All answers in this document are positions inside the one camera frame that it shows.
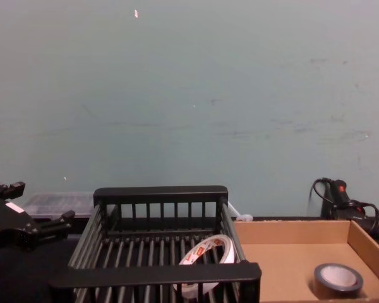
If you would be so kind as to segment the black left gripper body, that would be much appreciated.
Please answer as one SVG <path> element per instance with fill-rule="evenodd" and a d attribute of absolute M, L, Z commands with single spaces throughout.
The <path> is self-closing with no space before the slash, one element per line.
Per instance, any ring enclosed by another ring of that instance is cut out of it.
<path fill-rule="evenodd" d="M 0 199 L 0 248 L 33 249 L 38 231 L 37 223 L 23 208 Z"/>

